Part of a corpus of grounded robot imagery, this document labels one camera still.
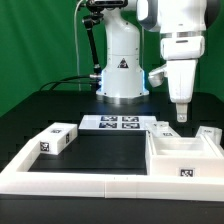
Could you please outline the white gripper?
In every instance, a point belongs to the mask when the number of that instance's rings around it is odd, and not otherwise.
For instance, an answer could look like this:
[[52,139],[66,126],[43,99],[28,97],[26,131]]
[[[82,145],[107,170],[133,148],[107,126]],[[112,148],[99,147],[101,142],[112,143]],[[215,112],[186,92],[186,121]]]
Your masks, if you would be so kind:
[[198,59],[204,54],[203,36],[163,38],[160,42],[162,58],[166,61],[166,72],[170,99],[176,104],[177,121],[187,121],[188,105],[193,94]]

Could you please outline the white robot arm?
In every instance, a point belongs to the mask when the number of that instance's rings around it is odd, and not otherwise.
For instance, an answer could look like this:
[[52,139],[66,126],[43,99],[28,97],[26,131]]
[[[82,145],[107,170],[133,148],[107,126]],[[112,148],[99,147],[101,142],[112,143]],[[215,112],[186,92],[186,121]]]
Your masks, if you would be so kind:
[[[83,18],[92,51],[99,99],[131,102],[149,94],[145,83],[157,87],[168,80],[177,120],[187,120],[198,59],[205,51],[204,32],[216,20],[221,0],[82,0],[90,14]],[[139,64],[140,33],[121,17],[134,11],[147,31],[161,35],[165,64],[148,76]]]

